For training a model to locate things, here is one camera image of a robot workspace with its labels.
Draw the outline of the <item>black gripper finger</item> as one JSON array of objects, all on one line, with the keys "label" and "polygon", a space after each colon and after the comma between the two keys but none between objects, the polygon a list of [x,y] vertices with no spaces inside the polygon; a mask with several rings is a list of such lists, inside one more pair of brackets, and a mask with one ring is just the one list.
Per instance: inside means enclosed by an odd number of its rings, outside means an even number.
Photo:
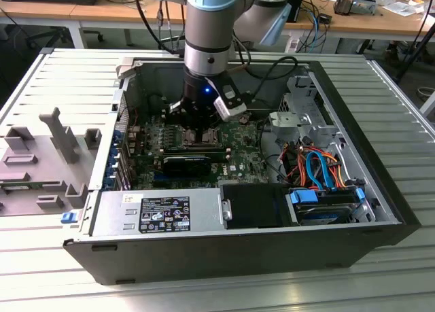
[{"label": "black gripper finger", "polygon": [[216,142],[215,131],[222,123],[222,119],[217,111],[207,111],[201,122],[201,143]]},{"label": "black gripper finger", "polygon": [[181,101],[169,105],[169,124],[180,126],[187,135],[186,143],[200,143],[202,139],[202,122],[193,110],[182,107]]}]

